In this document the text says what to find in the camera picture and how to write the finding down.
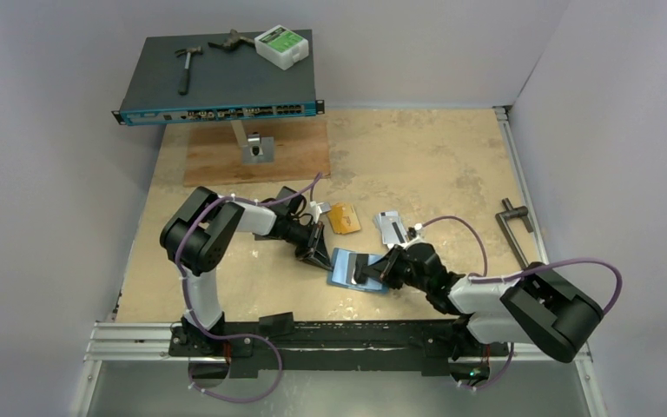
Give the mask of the blue leather card holder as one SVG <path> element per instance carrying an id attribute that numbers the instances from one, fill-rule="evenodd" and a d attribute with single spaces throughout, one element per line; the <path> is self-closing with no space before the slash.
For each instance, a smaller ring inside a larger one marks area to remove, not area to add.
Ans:
<path id="1" fill-rule="evenodd" d="M 381 255 L 357 253 L 343 248 L 333 250 L 333 270 L 328 272 L 327 284 L 361 292 L 386 294 L 388 292 L 379 279 L 363 273 L 363 268 L 379 261 Z"/>

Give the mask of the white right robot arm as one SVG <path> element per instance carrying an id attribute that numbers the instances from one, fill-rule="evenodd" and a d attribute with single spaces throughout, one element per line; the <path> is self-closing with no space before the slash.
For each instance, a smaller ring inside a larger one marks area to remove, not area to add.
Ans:
<path id="1" fill-rule="evenodd" d="M 560 263 L 535 262 L 513 275 L 478 277 L 446 268 L 430 243 L 395 246 L 355 268 L 357 280 L 423 292 L 442 314 L 466 322 L 452 331 L 455 347 L 472 354 L 485 344 L 531 343 L 555 361 L 574 360 L 605 316 L 604 308 L 565 279 Z"/>

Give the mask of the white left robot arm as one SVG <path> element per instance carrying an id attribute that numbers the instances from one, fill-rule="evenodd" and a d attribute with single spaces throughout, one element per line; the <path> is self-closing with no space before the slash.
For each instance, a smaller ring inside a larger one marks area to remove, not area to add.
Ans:
<path id="1" fill-rule="evenodd" d="M 306 202 L 300 191 L 289 187 L 261 202 L 221 196 L 198 187 L 166 223 L 159 242 L 179 269 L 186 303 L 184 318 L 195 325 L 190 343 L 201 354 L 216 354 L 223 347 L 224 332 L 216 326 L 223 316 L 216 269 L 235 234 L 284 241 L 294 246 L 298 261 L 326 271 L 333 269 L 323 223 L 301 220 Z"/>

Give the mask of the orange credit card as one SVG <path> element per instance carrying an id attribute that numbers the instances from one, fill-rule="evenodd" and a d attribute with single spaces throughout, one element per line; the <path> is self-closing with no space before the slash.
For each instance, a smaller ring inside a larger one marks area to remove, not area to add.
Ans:
<path id="1" fill-rule="evenodd" d="M 337 235 L 348 235 L 361 230 L 359 218 L 350 202 L 338 202 L 327 212 L 332 231 Z"/>

